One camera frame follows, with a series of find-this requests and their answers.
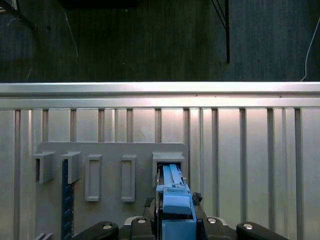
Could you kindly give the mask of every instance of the black bracket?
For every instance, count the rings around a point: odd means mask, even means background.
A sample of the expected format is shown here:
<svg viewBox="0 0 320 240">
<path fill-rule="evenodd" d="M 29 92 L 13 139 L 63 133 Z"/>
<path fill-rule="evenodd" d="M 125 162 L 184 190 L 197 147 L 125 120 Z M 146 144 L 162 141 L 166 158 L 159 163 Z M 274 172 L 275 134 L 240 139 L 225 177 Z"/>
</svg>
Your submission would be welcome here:
<svg viewBox="0 0 320 240">
<path fill-rule="evenodd" d="M 224 0 L 224 11 L 219 3 L 219 0 L 211 0 L 216 13 L 225 29 L 225 47 L 226 61 L 230 63 L 230 23 L 229 23 L 229 0 Z"/>
</svg>

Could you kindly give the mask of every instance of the metal pole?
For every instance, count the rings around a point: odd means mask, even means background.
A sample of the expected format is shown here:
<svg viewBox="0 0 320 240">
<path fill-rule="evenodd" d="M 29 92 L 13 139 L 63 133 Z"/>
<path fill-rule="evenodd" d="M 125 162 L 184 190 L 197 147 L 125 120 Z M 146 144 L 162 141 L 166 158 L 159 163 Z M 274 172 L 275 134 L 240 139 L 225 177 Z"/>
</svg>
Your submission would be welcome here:
<svg viewBox="0 0 320 240">
<path fill-rule="evenodd" d="M 15 9 L 6 0 L 0 0 L 0 6 L 9 14 L 13 15 L 18 21 L 21 21 L 24 25 L 30 28 L 32 31 L 37 30 L 37 26 L 29 21 L 25 16 L 21 14 L 20 11 Z"/>
<path fill-rule="evenodd" d="M 225 41 L 226 41 L 226 61 L 230 63 L 230 25 L 229 25 L 229 0 L 225 0 Z"/>
</svg>

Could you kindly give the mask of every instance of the gray bracket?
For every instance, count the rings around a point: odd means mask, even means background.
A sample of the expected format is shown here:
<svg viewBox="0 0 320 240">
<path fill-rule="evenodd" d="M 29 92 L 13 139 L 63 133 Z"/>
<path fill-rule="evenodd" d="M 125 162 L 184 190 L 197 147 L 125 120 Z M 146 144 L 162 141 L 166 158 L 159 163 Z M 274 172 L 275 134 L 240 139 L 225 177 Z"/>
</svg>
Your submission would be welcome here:
<svg viewBox="0 0 320 240">
<path fill-rule="evenodd" d="M 121 158 L 121 200 L 134 202 L 136 199 L 136 155 Z"/>
<path fill-rule="evenodd" d="M 101 192 L 101 161 L 102 156 L 90 154 L 85 159 L 85 200 L 98 202 Z"/>
<path fill-rule="evenodd" d="M 180 164 L 180 170 L 184 176 L 188 175 L 188 163 L 186 162 L 183 152 L 152 152 L 152 186 L 157 185 L 157 166 L 160 163 L 170 164 L 178 163 Z"/>
<path fill-rule="evenodd" d="M 69 152 L 60 156 L 61 161 L 68 161 L 68 184 L 80 179 L 80 152 Z"/>
<path fill-rule="evenodd" d="M 40 184 L 54 178 L 53 160 L 54 151 L 33 155 L 35 159 L 35 181 Z"/>
</svg>

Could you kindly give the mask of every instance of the white screw head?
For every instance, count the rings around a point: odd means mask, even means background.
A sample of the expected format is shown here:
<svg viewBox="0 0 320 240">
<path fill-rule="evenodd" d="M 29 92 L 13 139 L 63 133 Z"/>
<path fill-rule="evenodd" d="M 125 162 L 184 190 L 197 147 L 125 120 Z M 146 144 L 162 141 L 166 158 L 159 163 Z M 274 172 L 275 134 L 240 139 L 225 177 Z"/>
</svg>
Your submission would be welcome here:
<svg viewBox="0 0 320 240">
<path fill-rule="evenodd" d="M 252 230 L 252 229 L 254 229 L 254 226 L 252 226 L 251 224 L 248 224 L 248 223 L 243 224 L 243 227 L 246 228 L 247 230 Z"/>
<path fill-rule="evenodd" d="M 211 224 L 215 224 L 217 220 L 215 220 L 214 218 L 208 218 L 208 222 Z"/>
<path fill-rule="evenodd" d="M 103 229 L 110 229 L 110 228 L 112 228 L 112 226 L 110 224 L 106 224 L 103 226 Z"/>
</svg>

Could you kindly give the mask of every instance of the blue ruler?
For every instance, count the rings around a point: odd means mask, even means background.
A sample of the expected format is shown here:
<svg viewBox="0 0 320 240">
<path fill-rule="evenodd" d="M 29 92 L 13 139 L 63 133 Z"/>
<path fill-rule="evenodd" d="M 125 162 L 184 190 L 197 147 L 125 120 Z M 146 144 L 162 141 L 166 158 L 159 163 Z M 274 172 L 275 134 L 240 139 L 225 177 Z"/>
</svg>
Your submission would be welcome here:
<svg viewBox="0 0 320 240">
<path fill-rule="evenodd" d="M 74 234 L 74 185 L 68 184 L 68 160 L 62 162 L 61 240 L 70 240 Z"/>
</svg>

